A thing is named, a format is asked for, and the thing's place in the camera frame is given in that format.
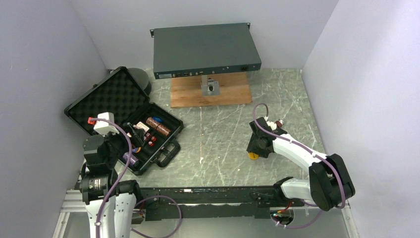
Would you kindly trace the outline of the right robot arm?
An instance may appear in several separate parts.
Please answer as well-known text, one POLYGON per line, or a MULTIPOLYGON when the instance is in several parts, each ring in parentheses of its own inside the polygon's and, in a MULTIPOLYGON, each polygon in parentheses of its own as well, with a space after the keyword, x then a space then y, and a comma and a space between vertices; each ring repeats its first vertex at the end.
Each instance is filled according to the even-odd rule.
POLYGON ((307 179, 286 177, 274 184, 273 200, 277 205, 299 199, 329 211, 356 194, 344 160, 338 154, 317 152, 278 126, 271 127, 264 118, 250 122, 250 128, 252 136, 247 152, 251 158, 267 158, 275 153, 308 172, 307 179))

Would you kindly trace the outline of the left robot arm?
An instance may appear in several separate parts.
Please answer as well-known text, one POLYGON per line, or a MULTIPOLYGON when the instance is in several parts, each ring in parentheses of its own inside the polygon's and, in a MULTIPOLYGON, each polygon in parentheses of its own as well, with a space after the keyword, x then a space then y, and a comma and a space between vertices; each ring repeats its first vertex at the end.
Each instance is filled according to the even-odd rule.
POLYGON ((128 167, 134 160, 129 136, 114 123, 89 119, 95 135, 83 143, 86 160, 80 192, 88 213, 92 238, 127 238, 131 232, 134 208, 142 202, 135 180, 122 181, 115 170, 119 160, 128 167))

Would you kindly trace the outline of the orange dealer button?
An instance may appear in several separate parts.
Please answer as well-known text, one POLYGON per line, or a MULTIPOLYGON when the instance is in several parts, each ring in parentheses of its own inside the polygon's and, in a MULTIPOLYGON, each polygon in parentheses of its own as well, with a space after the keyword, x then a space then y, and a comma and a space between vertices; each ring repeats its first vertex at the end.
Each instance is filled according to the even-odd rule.
POLYGON ((249 155, 249 158, 251 160, 257 160, 259 158, 259 155, 258 154, 255 154, 253 152, 249 152, 248 155, 249 155))

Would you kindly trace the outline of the orange black chip stack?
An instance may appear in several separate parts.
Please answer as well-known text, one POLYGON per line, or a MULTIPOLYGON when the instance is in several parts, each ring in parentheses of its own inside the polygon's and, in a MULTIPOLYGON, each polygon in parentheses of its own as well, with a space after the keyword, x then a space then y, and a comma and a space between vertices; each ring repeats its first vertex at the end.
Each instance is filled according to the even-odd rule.
POLYGON ((160 122, 156 121, 152 117, 147 118, 146 124, 149 125, 153 129, 157 129, 160 126, 160 122))

